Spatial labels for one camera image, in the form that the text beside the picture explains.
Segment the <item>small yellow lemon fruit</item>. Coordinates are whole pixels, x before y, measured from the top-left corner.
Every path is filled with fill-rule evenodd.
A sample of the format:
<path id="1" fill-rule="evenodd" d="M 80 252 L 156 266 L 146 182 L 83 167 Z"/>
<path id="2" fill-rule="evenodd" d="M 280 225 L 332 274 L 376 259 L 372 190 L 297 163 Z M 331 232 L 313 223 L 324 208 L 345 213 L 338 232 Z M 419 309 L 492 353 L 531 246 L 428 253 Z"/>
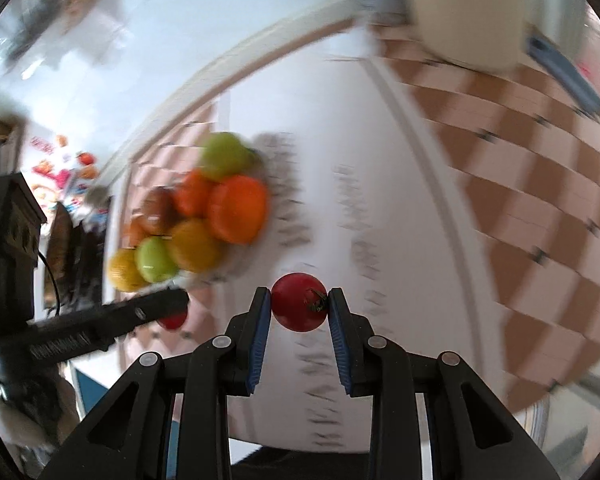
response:
<path id="1" fill-rule="evenodd" d="M 119 292 L 137 292 L 146 287 L 146 281 L 137 269 L 134 248 L 120 248 L 108 260 L 107 276 Z"/>

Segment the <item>orange tangerine on plate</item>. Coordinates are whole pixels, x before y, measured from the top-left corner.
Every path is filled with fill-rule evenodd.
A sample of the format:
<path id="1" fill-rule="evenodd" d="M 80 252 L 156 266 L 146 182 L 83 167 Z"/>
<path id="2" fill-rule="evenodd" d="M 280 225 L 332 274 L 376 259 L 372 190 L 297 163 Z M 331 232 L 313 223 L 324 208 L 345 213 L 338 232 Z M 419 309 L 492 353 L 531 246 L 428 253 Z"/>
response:
<path id="1" fill-rule="evenodd" d="M 189 171 L 173 192 L 174 207 L 185 218 L 206 218 L 211 193 L 215 187 L 199 168 Z"/>

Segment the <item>blue handled knife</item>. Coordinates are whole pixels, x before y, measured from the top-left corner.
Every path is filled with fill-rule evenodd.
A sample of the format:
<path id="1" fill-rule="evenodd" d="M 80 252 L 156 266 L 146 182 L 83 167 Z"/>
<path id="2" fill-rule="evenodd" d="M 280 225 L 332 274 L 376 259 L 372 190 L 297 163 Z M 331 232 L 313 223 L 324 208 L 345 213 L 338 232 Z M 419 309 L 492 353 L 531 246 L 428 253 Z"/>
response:
<path id="1" fill-rule="evenodd" d="M 527 53 L 552 75 L 588 116 L 600 114 L 600 96 L 565 55 L 538 35 L 527 39 Z"/>

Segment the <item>cream utensil holder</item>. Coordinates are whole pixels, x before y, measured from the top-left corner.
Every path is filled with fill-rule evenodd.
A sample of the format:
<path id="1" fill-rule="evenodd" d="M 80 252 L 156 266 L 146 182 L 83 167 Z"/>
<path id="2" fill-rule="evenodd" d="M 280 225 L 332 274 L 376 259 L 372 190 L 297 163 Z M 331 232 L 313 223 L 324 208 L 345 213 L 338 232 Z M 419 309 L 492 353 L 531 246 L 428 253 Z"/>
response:
<path id="1" fill-rule="evenodd" d="M 424 47 L 446 62 L 498 74 L 524 44 L 524 0 L 407 0 Z"/>

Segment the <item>dark brown round fruit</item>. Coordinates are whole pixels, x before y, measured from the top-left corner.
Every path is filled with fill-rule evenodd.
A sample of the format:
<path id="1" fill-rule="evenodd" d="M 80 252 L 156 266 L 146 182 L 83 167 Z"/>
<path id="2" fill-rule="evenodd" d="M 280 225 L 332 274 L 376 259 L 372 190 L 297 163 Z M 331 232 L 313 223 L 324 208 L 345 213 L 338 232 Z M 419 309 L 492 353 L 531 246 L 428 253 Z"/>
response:
<path id="1" fill-rule="evenodd" d="M 153 188 L 140 206 L 143 229 L 155 236 L 168 235 L 178 223 L 172 192 L 168 188 Z"/>

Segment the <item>red cherry tomato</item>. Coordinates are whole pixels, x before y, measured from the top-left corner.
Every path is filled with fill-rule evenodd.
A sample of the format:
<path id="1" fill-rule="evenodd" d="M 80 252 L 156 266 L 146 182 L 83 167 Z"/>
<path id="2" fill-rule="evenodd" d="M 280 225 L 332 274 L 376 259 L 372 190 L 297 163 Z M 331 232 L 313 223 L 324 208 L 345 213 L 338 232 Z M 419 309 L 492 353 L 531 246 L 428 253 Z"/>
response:
<path id="1" fill-rule="evenodd" d="M 185 324 L 187 317 L 187 312 L 169 315 L 166 318 L 159 318 L 158 324 L 164 330 L 179 330 Z"/>
<path id="2" fill-rule="evenodd" d="M 279 324 L 296 333 L 312 332 L 328 315 L 328 292 L 313 275 L 289 273 L 271 289 L 271 311 Z"/>

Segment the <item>orange tangerine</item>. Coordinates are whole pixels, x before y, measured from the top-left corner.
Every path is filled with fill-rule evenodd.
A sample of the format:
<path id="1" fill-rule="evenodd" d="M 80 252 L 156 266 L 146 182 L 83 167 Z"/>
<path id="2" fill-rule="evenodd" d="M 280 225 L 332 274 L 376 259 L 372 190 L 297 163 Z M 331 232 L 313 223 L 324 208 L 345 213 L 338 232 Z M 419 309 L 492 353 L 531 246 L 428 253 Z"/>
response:
<path id="1" fill-rule="evenodd" d="M 174 207 L 185 218 L 206 218 L 211 193 L 215 187 L 199 168 L 189 171 L 173 192 Z"/>
<path id="2" fill-rule="evenodd" d="M 235 174 L 212 191 L 207 223 L 222 242 L 234 245 L 253 243 L 268 218 L 268 189 L 256 178 Z"/>

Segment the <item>large yellow orange fruit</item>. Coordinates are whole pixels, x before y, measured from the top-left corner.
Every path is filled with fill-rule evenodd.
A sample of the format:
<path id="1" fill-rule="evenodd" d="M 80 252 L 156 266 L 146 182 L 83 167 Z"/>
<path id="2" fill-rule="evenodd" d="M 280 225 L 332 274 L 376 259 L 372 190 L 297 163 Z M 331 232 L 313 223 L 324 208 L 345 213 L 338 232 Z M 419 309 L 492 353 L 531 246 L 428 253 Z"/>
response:
<path id="1" fill-rule="evenodd" d="M 171 229 L 166 249 L 181 270 L 196 274 L 216 269 L 228 252 L 227 244 L 212 236 L 206 224 L 196 218 L 178 222 Z"/>

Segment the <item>checkered printed counter mat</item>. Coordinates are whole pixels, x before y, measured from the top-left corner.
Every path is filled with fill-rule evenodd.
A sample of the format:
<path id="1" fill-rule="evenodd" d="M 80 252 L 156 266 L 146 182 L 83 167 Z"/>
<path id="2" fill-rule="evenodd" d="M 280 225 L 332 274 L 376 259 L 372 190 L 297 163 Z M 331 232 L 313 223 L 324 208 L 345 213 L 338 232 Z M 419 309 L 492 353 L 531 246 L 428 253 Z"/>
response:
<path id="1" fill-rule="evenodd" d="M 535 62 L 499 77 L 403 27 L 276 55 L 132 161 L 122 217 L 181 180 L 213 133 L 262 152 L 268 224 L 192 281 L 188 322 L 122 339 L 189 352 L 289 272 L 340 287 L 407 350 L 460 353 L 557 463 L 600 450 L 600 118 Z"/>

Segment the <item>colourful wall stickers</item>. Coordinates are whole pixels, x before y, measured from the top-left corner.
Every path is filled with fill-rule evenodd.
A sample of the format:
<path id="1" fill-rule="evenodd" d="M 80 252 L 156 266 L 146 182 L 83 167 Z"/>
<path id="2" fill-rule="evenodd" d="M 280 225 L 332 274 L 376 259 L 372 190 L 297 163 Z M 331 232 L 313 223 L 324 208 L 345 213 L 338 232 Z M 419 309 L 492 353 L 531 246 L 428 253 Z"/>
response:
<path id="1" fill-rule="evenodd" d="M 96 162 L 92 153 L 76 151 L 66 136 L 28 135 L 20 169 L 45 214 L 45 229 L 52 226 L 59 205 L 72 218 L 84 216 L 86 193 L 99 176 Z"/>

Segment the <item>black frying pan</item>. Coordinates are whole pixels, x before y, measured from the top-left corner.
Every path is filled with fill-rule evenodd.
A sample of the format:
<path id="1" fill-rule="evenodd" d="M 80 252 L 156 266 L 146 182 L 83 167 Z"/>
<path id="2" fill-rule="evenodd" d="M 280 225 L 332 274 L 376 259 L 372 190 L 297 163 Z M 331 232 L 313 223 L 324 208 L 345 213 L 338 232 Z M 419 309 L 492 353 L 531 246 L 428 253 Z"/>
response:
<path id="1" fill-rule="evenodd" d="M 62 203 L 56 204 L 56 214 L 50 228 L 50 237 L 46 249 L 48 266 L 44 268 L 44 308 L 56 308 L 55 289 L 52 278 L 55 279 L 60 301 L 69 298 L 69 290 L 73 283 L 73 230 L 74 225 L 68 210 Z"/>

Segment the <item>green fruit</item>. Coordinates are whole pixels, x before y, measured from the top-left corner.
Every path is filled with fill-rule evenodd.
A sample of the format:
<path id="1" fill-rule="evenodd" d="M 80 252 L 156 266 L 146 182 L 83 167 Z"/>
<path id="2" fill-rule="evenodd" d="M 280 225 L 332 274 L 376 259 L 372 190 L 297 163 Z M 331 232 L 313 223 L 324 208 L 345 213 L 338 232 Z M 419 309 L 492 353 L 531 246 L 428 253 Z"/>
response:
<path id="1" fill-rule="evenodd" d="M 212 133 L 202 144 L 200 172 L 213 181 L 243 174 L 256 162 L 256 154 L 232 132 Z"/>
<path id="2" fill-rule="evenodd" d="M 170 280 L 180 270 L 172 260 L 166 242 L 158 236 L 140 242 L 135 248 L 135 262 L 138 272 L 149 284 Z"/>

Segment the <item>floral oval ceramic plate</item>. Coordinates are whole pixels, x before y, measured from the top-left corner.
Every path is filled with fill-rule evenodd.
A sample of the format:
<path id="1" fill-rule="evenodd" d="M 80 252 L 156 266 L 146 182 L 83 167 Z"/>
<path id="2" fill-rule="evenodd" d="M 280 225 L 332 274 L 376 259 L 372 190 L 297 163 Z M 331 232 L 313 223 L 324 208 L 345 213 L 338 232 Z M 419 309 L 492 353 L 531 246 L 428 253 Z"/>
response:
<path id="1" fill-rule="evenodd" d="M 208 181 L 204 209 L 179 221 L 166 236 L 168 255 L 192 283 L 222 282 L 244 272 L 268 223 L 265 154 L 253 148 L 247 153 L 247 169 Z"/>

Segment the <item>black gas stove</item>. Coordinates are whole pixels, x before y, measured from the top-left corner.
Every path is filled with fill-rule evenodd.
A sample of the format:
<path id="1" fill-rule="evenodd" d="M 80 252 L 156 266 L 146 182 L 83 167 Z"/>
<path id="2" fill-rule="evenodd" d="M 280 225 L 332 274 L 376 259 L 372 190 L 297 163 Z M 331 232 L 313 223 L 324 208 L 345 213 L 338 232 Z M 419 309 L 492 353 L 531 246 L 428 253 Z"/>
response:
<path id="1" fill-rule="evenodd" d="M 102 304 L 102 274 L 108 226 L 109 202 L 105 208 L 92 209 L 80 221 L 72 219 L 73 283 L 69 298 L 60 302 L 60 312 L 85 310 Z"/>

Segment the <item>small brown round fruit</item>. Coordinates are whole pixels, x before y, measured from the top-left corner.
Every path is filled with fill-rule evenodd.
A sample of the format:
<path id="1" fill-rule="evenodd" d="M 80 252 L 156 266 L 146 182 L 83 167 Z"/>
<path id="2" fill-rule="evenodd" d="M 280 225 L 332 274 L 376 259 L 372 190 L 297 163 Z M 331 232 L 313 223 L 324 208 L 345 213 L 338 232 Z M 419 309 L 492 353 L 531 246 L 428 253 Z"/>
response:
<path id="1" fill-rule="evenodd" d="M 135 248 L 148 236 L 149 233 L 145 230 L 140 216 L 133 217 L 124 227 L 123 241 L 126 247 Z"/>

